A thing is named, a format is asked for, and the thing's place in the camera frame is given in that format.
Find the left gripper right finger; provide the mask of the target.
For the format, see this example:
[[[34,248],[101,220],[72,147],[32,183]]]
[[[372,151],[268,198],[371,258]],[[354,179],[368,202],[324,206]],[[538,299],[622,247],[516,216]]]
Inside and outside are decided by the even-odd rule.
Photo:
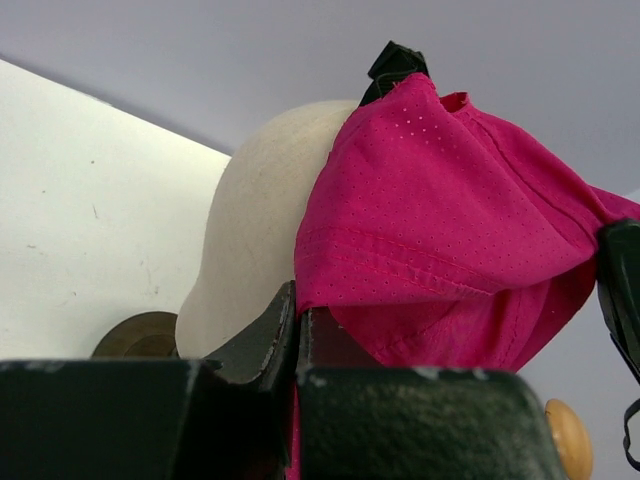
[[[562,479],[543,408],[517,375],[377,363],[326,309],[301,318],[303,479]]]

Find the magenta baseball cap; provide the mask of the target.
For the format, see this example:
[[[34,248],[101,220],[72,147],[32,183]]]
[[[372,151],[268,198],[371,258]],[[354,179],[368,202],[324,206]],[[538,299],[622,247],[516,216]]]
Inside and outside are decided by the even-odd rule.
[[[590,296],[598,231],[638,216],[414,73],[333,142],[296,236],[297,310],[327,308],[387,367],[515,372]]]

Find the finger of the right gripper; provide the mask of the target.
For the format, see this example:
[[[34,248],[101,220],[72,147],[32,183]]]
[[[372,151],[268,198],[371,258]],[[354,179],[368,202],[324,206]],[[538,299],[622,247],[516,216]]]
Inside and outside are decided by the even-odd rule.
[[[390,40],[367,73],[371,83],[359,105],[365,106],[383,98],[397,84],[416,73],[430,76],[424,55]]]
[[[597,291],[604,322],[639,380],[639,222],[616,222],[602,228],[597,239]]]

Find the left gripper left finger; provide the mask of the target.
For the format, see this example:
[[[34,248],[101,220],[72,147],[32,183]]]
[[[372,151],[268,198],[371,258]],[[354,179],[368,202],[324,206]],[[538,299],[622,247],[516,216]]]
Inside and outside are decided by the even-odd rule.
[[[1,365],[5,479],[281,479],[292,461],[295,286],[201,359]]]

